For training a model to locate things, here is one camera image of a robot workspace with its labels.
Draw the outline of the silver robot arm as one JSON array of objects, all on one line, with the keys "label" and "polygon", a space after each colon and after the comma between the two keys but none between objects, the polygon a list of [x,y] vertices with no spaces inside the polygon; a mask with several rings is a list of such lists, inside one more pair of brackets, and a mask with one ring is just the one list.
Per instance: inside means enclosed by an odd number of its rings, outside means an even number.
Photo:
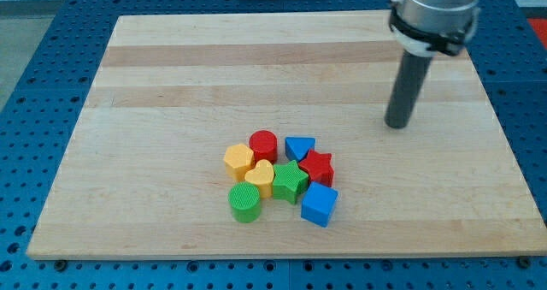
[{"label": "silver robot arm", "polygon": [[480,0],[389,1],[389,28],[414,56],[457,56],[476,33]]}]

